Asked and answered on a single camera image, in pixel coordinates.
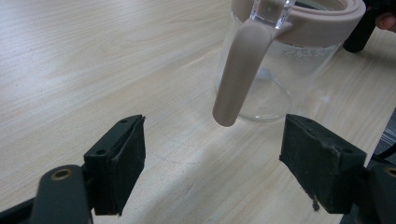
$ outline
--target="human hand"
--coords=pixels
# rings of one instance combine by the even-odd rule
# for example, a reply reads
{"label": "human hand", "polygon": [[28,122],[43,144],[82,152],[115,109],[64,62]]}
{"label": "human hand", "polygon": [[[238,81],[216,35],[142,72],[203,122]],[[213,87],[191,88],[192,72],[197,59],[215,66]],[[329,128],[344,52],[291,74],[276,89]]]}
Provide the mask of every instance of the human hand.
{"label": "human hand", "polygon": [[375,25],[381,30],[389,30],[396,33],[396,16],[387,12],[376,17]]}

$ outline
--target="wooden table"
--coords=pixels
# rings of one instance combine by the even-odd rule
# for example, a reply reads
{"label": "wooden table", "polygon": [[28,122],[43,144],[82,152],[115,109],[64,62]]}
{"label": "wooden table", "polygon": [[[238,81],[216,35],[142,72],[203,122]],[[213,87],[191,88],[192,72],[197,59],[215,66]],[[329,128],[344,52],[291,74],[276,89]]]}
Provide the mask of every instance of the wooden table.
{"label": "wooden table", "polygon": [[[0,209],[143,114],[146,167],[95,223],[337,223],[278,160],[283,122],[211,115],[229,0],[0,2]],[[340,49],[299,114],[371,154],[396,106],[396,34]]]}

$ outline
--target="black object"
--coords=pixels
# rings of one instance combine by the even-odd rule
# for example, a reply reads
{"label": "black object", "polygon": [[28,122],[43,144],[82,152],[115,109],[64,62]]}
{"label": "black object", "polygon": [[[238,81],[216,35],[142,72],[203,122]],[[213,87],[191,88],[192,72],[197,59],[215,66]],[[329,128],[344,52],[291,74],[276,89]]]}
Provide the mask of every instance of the black object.
{"label": "black object", "polygon": [[396,166],[364,168],[366,153],[312,119],[287,115],[280,159],[289,167],[317,210],[348,214],[374,223],[396,223]]}
{"label": "black object", "polygon": [[344,42],[344,49],[356,53],[364,49],[375,28],[375,18],[380,14],[395,10],[395,0],[363,0],[368,10],[358,25]]}
{"label": "black object", "polygon": [[35,198],[0,213],[0,223],[92,223],[122,213],[146,158],[141,115],[117,122],[85,155],[42,176]]}

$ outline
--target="plastic handle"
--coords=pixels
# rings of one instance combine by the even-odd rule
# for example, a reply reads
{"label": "plastic handle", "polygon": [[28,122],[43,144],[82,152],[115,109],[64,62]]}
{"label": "plastic handle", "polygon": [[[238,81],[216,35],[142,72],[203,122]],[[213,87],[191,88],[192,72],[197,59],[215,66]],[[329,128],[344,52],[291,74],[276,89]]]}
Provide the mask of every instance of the plastic handle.
{"label": "plastic handle", "polygon": [[273,40],[291,28],[286,22],[281,29],[259,21],[247,20],[236,32],[225,64],[213,117],[222,126],[232,126]]}

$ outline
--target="wood grain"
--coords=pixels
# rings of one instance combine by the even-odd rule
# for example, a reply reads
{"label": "wood grain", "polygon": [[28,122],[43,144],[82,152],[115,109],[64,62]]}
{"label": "wood grain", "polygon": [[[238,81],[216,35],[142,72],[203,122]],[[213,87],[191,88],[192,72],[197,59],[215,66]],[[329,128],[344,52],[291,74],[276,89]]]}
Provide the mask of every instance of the wood grain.
{"label": "wood grain", "polygon": [[[147,117],[122,217],[95,223],[337,223],[278,160],[283,120],[211,116],[228,0],[1,1],[0,210],[118,120]],[[340,49],[295,113],[369,154],[396,105],[396,34]]]}

